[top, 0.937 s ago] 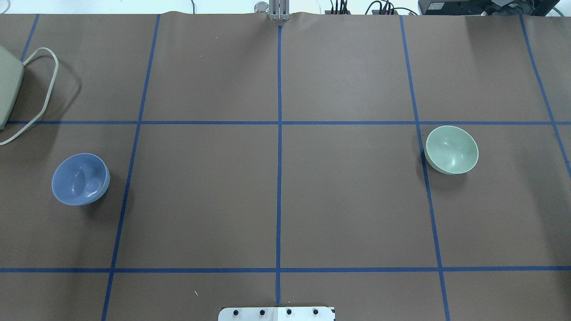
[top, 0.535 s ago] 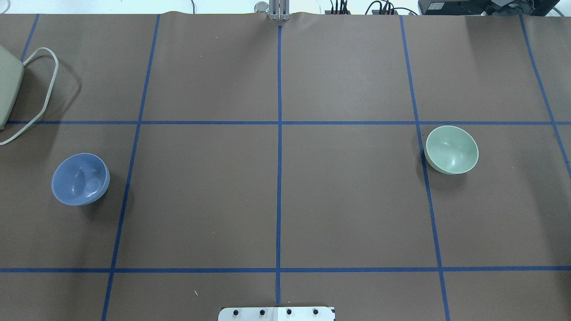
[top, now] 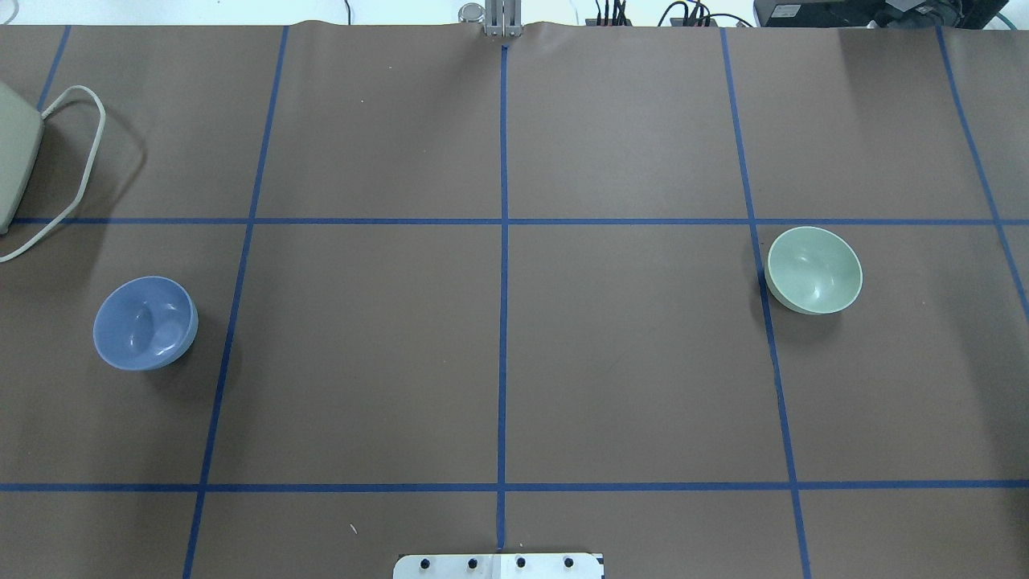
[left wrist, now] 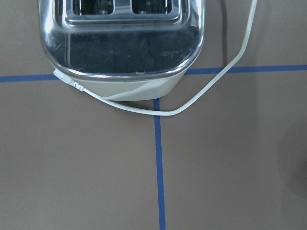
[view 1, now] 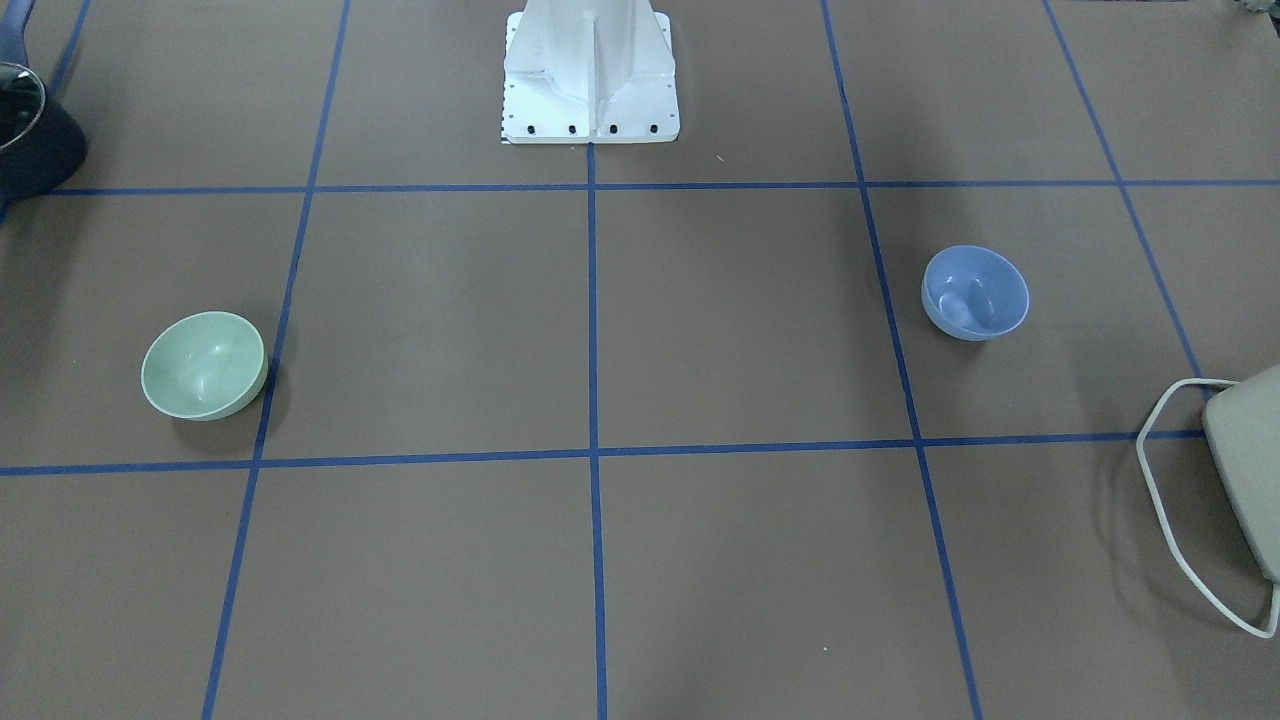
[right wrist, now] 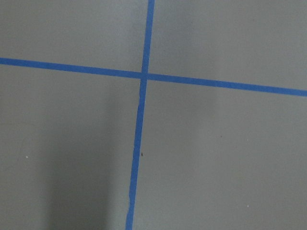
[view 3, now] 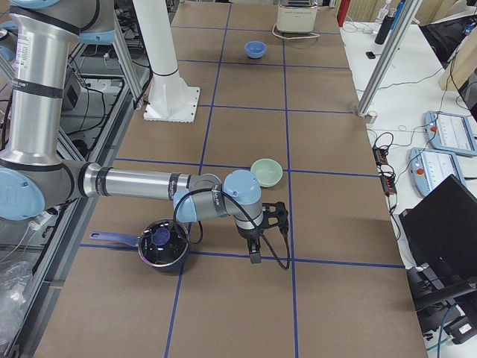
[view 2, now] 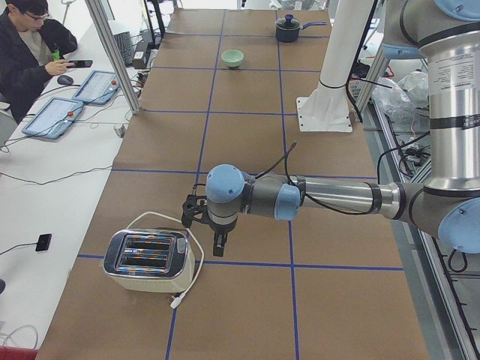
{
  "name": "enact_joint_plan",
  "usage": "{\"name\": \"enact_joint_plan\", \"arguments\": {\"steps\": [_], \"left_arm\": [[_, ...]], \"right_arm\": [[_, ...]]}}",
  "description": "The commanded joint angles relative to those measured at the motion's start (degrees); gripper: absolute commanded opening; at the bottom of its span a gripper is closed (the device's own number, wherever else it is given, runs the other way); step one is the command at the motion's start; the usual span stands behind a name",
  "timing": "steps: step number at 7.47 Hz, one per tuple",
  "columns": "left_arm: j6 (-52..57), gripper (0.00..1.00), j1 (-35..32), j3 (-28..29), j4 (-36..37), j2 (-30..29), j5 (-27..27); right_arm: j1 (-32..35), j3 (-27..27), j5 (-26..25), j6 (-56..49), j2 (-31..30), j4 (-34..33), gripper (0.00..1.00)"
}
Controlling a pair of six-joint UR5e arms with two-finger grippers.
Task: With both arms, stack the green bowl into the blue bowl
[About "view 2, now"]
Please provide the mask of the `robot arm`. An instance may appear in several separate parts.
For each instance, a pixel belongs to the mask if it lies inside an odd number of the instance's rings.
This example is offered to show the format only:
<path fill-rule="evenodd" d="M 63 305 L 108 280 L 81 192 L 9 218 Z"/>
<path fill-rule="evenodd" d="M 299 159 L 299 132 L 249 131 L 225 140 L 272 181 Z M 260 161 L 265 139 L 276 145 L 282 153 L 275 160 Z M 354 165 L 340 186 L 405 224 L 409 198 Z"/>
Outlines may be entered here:
<path fill-rule="evenodd" d="M 455 250 L 479 252 L 479 3 L 388 1 L 382 48 L 392 59 L 427 59 L 430 177 L 370 184 L 216 166 L 205 195 L 183 205 L 184 216 L 214 231 L 214 255 L 223 255 L 239 214 L 291 221 L 302 206 L 381 214 Z"/>

